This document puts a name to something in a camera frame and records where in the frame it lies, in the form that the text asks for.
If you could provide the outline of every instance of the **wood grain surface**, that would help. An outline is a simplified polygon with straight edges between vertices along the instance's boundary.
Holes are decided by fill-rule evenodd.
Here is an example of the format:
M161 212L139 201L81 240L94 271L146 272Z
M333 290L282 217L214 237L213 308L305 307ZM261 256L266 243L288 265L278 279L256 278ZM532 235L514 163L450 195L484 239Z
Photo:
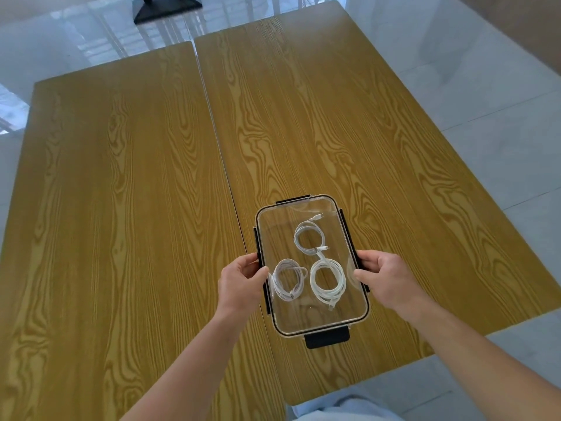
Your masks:
M554 279L337 2L195 45L248 248L259 208L329 194L356 247L401 254L480 333L561 305ZM288 403L431 354L371 305L348 342L312 351L265 322Z
M38 83L0 262L2 420L113 420L245 248L191 42ZM214 419L284 419L261 313Z

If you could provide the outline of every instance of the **container lid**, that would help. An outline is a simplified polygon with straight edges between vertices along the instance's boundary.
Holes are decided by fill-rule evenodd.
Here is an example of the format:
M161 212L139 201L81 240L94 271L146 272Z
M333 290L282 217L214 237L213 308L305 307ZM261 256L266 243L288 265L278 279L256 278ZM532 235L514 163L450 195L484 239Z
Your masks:
M270 269L265 287L270 311L281 335L319 332L366 318L368 298L353 276L358 263L333 198L281 201L261 208L256 223L262 263Z

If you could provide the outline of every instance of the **coiled white cable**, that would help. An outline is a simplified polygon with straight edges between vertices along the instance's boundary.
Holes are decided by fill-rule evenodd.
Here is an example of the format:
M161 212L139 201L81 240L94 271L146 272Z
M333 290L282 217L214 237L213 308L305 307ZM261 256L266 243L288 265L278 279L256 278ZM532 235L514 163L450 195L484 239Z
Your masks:
M290 292L284 290L284 287L279 279L280 272L288 269L294 270L296 272L296 277L298 278L298 283L294 285L294 288ZM307 276L308 270L305 267L299 266L297 262L290 258L285 258L277 264L274 272L269 274L269 279L273 283L273 288L275 289L278 297L284 301L292 301L300 297L300 294L302 294L302 291L304 290L304 282Z
M333 309L333 307L335 307L335 304L337 304L337 302L347 289L347 278L345 277L343 267L337 261L326 258L322 253L322 251L326 251L327 249L329 249L329 247L325 245L325 234L323 233L321 228L316 223L314 223L315 221L321 219L321 217L321 214L317 214L311 219L300 223L294 231L294 244L304 254L317 255L320 258L312 265L312 268L310 269L310 286L318 300L322 301L325 304L328 304L329 309L331 310ZM313 230L319 233L319 235L321 236L321 245L319 247L304 248L302 245L300 245L299 236L301 233L307 230ZM337 286L332 290L324 290L323 288L318 286L315 281L317 271L324 268L329 268L333 272L333 275L337 280Z

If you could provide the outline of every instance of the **right hand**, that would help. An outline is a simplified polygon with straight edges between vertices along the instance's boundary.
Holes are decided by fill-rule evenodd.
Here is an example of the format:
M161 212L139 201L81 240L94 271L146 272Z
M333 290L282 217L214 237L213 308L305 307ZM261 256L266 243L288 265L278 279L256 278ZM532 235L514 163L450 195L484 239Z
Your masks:
M357 254L368 270L356 269L354 276L403 319L410 322L420 304L432 302L399 255L375 250L357 250Z

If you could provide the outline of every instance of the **tile floor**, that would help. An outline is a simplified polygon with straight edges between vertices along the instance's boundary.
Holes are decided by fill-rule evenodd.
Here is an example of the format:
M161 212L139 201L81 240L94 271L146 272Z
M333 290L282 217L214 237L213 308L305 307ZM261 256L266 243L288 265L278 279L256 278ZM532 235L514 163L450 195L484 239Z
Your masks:
M325 0L202 1L140 27L131 0L0 17L0 245L35 82ZM458 0L338 1L561 283L561 77ZM490 338L561 386L561 311ZM482 419L434 356L367 384L405 419Z

